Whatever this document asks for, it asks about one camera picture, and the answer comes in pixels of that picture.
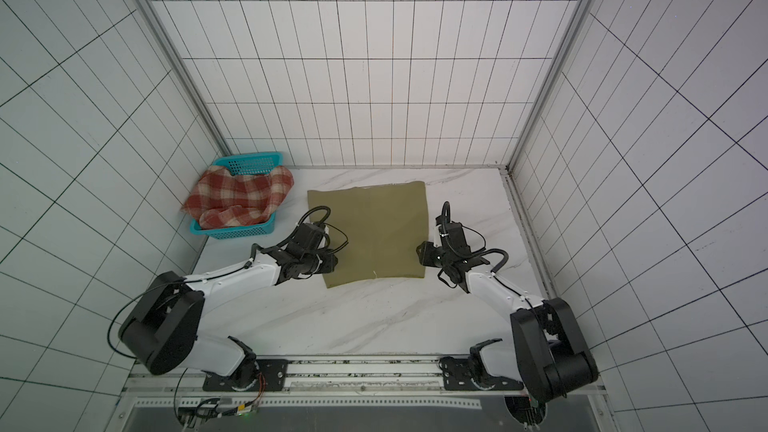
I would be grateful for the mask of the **olive green skirt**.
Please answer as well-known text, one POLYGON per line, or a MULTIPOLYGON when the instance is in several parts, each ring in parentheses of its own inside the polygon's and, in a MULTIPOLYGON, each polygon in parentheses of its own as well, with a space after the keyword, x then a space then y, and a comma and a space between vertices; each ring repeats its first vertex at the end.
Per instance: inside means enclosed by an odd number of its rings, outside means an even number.
POLYGON ((307 199, 311 208, 331 209, 328 227, 332 244, 348 242, 336 253, 338 264, 334 271, 324 276, 327 288, 365 280, 425 276, 416 252, 429 236, 424 182, 310 190, 307 199))

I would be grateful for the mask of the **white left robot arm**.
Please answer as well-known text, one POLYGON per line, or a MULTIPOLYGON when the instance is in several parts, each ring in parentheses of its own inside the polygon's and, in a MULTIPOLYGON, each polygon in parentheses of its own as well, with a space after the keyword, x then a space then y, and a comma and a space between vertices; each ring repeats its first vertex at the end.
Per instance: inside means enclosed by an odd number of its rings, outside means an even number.
POLYGON ((178 367, 225 378, 254 375, 253 350, 231 335, 204 332, 205 316, 247 294, 333 272, 349 243, 342 234, 343 241, 332 244, 333 229, 323 221, 304 222, 273 246, 254 243, 241 263, 184 277, 159 275, 121 310, 117 338, 129 350, 126 356, 153 375, 178 367))

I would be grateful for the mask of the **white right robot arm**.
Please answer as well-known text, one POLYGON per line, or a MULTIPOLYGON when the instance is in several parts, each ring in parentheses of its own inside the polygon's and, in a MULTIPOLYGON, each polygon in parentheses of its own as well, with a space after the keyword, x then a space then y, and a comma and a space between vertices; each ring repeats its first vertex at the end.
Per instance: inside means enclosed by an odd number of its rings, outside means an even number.
POLYGON ((435 219, 438 243, 416 248, 421 265, 436 268, 451 289, 481 299, 509 321, 512 338, 475 344, 465 358, 443 357, 438 365, 447 390, 524 391, 538 403, 596 382, 596 361, 570 305, 531 294, 499 275, 509 255, 485 246, 473 250, 465 227, 445 202, 435 219))

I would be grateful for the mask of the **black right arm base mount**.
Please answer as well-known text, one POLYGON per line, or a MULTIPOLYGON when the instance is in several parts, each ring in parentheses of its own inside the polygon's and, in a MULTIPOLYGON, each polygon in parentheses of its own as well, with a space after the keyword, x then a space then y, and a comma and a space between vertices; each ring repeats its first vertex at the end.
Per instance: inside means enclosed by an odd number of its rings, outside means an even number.
POLYGON ((482 341, 466 357, 444 356, 438 367, 447 391, 522 391, 512 348, 501 338, 482 341))

